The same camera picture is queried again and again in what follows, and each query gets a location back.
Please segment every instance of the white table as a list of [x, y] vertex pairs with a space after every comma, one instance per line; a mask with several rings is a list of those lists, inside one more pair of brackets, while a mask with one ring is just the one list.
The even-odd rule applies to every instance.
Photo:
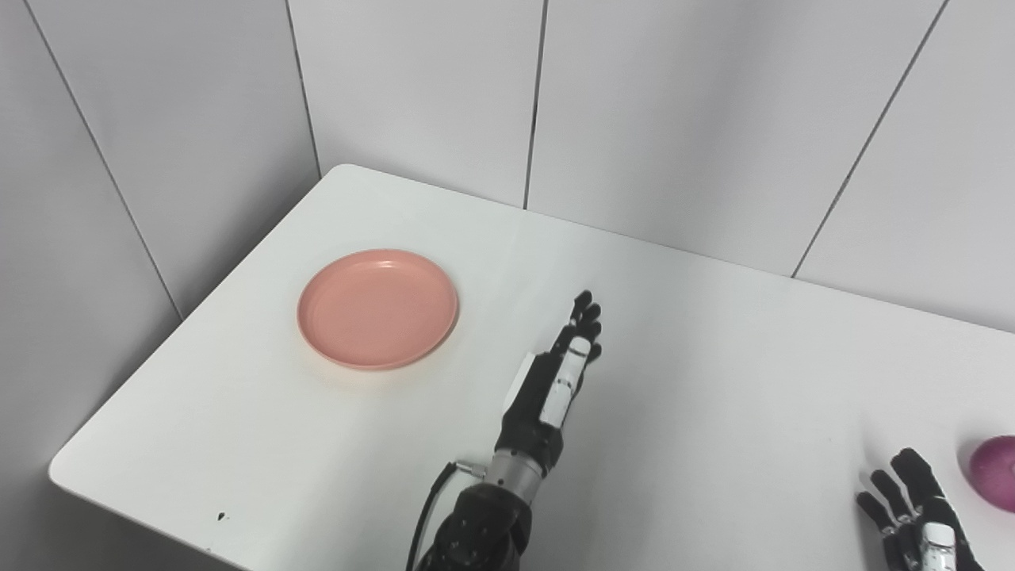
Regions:
[[[461, 315], [423, 361], [357, 372], [306, 347], [294, 309], [319, 268], [377, 246], [441, 264]], [[401, 569], [432, 479], [489, 457], [520, 361], [584, 288], [603, 304], [605, 353], [536, 500], [527, 569], [857, 571], [880, 546], [853, 495], [907, 445], [985, 567], [1015, 561], [1015, 515], [975, 496], [956, 459], [1015, 433], [1015, 337], [351, 165], [51, 477], [251, 571]], [[468, 484], [457, 478], [434, 522]]]

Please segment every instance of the wire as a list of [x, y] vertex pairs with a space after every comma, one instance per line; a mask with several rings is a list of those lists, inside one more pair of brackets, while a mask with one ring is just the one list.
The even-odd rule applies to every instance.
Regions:
[[405, 571], [414, 571], [416, 567], [416, 552], [419, 551], [419, 540], [422, 539], [423, 530], [426, 529], [426, 521], [430, 518], [430, 511], [433, 509], [433, 501], [436, 500], [448, 481], [455, 474], [458, 468], [455, 462], [448, 462], [448, 466], [441, 471], [441, 475], [430, 486], [430, 494], [426, 496], [423, 503], [423, 511], [419, 513], [419, 521], [416, 522], [416, 530], [412, 533], [412, 544], [409, 546], [409, 561], [405, 564]]

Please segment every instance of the red onion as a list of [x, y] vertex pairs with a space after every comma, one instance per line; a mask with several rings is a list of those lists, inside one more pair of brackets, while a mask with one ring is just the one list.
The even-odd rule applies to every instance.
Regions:
[[969, 459], [969, 482], [985, 500], [1015, 512], [1015, 436], [980, 444]]

